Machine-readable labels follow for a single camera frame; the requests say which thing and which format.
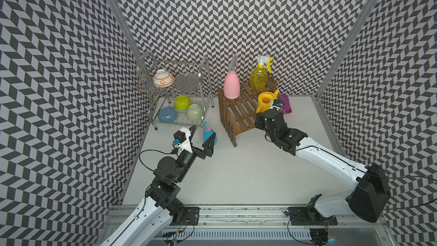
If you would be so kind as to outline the wooden slatted shelf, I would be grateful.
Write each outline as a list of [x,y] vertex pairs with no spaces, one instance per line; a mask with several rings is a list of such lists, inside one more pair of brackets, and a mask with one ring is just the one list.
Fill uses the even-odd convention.
[[254,91],[249,83],[240,83],[240,96],[237,99],[228,99],[222,88],[217,89],[220,121],[227,132],[234,147],[237,146],[236,136],[254,128],[258,96],[265,91],[275,92],[277,81],[273,75],[267,76],[266,89]]

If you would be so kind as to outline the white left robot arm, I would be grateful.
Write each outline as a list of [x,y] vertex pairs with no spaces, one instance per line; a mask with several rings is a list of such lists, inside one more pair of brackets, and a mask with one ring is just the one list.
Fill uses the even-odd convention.
[[185,205],[176,197],[180,192],[178,183],[184,180],[197,158],[213,156],[216,142],[213,132],[201,148],[195,147],[192,138],[196,129],[195,125],[182,127],[174,133],[173,150],[152,171],[154,179],[140,204],[102,246],[146,246],[172,222],[183,220]]

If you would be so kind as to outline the aluminium corner post left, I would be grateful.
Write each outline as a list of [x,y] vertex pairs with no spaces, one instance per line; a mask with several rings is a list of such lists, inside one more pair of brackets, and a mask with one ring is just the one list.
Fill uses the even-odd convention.
[[117,0],[106,0],[108,3],[109,8],[111,9],[116,22],[119,25],[119,28],[121,29],[124,38],[127,41],[127,44],[129,45],[134,58],[135,58],[135,62],[137,65],[137,71],[139,72],[140,75],[143,75],[146,79],[146,83],[151,85],[151,76],[149,73],[148,68],[146,67],[143,59],[141,59],[142,54],[140,52],[140,49],[137,46],[136,41],[134,40],[134,36],[133,33],[131,32],[127,20],[123,15],[123,12],[117,2]]

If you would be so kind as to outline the lime green bowl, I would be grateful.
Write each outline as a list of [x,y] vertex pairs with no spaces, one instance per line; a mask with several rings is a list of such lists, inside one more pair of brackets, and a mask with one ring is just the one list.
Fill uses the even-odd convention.
[[191,106],[191,100],[188,96],[177,96],[174,101],[174,106],[177,110],[187,110]]

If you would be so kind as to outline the pale green bowl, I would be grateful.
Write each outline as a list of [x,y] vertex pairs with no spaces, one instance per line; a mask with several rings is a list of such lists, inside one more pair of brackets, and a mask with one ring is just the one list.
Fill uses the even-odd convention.
[[187,117],[192,121],[199,121],[203,117],[204,108],[199,104],[191,104],[187,109]]

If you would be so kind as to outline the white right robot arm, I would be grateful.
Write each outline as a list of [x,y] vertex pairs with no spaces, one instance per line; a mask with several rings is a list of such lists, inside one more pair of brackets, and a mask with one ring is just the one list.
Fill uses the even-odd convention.
[[276,107],[257,113],[255,127],[265,131],[281,150],[312,162],[347,186],[341,193],[312,197],[306,206],[309,222],[351,215],[370,223],[378,221],[390,199],[388,178],[380,165],[352,161],[317,143],[305,132],[288,128],[282,111]]

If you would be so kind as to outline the blue spray bottle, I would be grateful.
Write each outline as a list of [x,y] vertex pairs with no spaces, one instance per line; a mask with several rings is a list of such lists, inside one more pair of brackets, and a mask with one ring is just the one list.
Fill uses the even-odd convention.
[[215,133],[215,131],[209,126],[206,120],[202,121],[203,123],[203,141],[206,142],[211,135]]

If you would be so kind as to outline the white orange patterned bowl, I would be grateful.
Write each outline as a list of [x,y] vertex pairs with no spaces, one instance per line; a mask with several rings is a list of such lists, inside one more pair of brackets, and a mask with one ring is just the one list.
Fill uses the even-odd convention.
[[165,69],[157,70],[153,77],[153,84],[159,88],[169,87],[174,81],[174,76]]

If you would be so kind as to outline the aluminium corner post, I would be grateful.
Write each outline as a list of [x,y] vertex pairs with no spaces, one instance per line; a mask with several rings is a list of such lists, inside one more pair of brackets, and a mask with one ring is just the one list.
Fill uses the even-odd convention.
[[143,59],[141,59],[142,54],[140,52],[140,49],[137,46],[136,41],[134,40],[134,36],[133,33],[131,32],[127,20],[123,15],[123,12],[117,2],[117,0],[106,0],[108,3],[109,8],[111,9],[116,22],[119,25],[119,28],[121,29],[124,38],[127,41],[127,44],[129,45],[134,58],[135,58],[135,62],[137,65],[137,71],[139,72],[140,75],[143,75],[146,79],[146,83],[151,85],[151,76],[149,73],[148,68],[146,67]]
[[330,140],[330,143],[333,147],[333,150],[342,156],[346,156],[346,152],[336,134],[336,131],[331,124],[329,117],[327,116],[323,103],[322,98],[325,94],[328,86],[331,84],[332,80],[334,79],[334,76],[338,72],[343,60],[347,56],[350,48],[354,44],[356,38],[358,37],[360,31],[364,27],[367,19],[371,16],[371,13],[377,4],[378,0],[366,0],[363,5],[363,9],[358,15],[355,23],[353,24],[348,36],[345,39],[345,42],[343,45],[341,45],[340,51],[338,55],[336,56],[335,60],[333,61],[333,64],[331,65],[331,68],[327,72],[325,78],[323,79],[320,87],[316,91],[316,94],[312,96],[313,104],[316,108],[316,111],[322,121],[323,127],[325,129],[325,132],[328,135],[328,139]]

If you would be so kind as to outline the yellow watering can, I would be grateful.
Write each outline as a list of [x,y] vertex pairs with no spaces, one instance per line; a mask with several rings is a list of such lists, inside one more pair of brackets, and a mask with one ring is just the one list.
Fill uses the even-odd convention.
[[266,110],[269,110],[273,105],[274,100],[277,99],[279,95],[279,90],[274,92],[263,92],[258,96],[258,105],[256,109],[256,113],[263,113]]

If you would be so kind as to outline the pink spray bottle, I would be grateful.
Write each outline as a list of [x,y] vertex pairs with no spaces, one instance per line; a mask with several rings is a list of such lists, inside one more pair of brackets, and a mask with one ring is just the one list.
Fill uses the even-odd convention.
[[238,54],[233,56],[224,82],[224,96],[231,100],[237,99],[240,96],[240,80],[236,72],[238,56]]

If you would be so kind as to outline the yellow transparent spray bottle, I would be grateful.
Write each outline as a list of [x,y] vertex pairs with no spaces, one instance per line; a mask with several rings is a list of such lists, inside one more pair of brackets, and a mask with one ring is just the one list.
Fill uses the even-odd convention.
[[249,85],[254,91],[263,91],[267,87],[268,76],[272,73],[271,62],[273,57],[268,55],[259,56],[257,65],[252,70],[249,79]]

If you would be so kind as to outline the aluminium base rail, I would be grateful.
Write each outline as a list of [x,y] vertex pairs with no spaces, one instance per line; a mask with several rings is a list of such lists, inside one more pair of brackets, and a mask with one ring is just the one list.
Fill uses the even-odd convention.
[[193,205],[187,214],[194,224],[166,227],[153,246],[308,246],[324,237],[329,246],[395,246],[388,223],[368,223],[357,216],[337,216],[305,224],[292,205]]

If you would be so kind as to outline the aluminium corner post right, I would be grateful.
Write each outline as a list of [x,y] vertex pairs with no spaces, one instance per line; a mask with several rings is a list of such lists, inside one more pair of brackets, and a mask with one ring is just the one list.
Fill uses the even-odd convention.
[[334,79],[334,76],[338,72],[343,60],[347,56],[350,48],[354,44],[356,38],[358,37],[360,31],[364,27],[367,19],[371,16],[371,13],[377,4],[378,0],[366,0],[363,5],[363,9],[358,15],[355,23],[353,24],[348,36],[345,39],[345,42],[343,45],[341,45],[340,51],[338,55],[336,56],[335,60],[333,61],[333,64],[331,65],[331,68],[327,72],[325,78],[323,79],[320,87],[316,91],[316,94],[312,96],[313,104],[316,108],[316,111],[322,121],[323,127],[325,129],[325,132],[328,135],[328,139],[330,140],[330,143],[333,147],[333,150],[342,156],[346,156],[346,152],[336,134],[336,131],[331,124],[329,117],[327,116],[323,103],[322,98],[325,94],[328,86],[331,84],[332,80]]

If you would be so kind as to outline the blue bowl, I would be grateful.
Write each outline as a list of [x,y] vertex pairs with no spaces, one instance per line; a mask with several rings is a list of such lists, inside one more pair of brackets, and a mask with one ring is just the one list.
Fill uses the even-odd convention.
[[173,123],[177,116],[177,111],[171,107],[162,108],[158,112],[158,120],[162,123]]

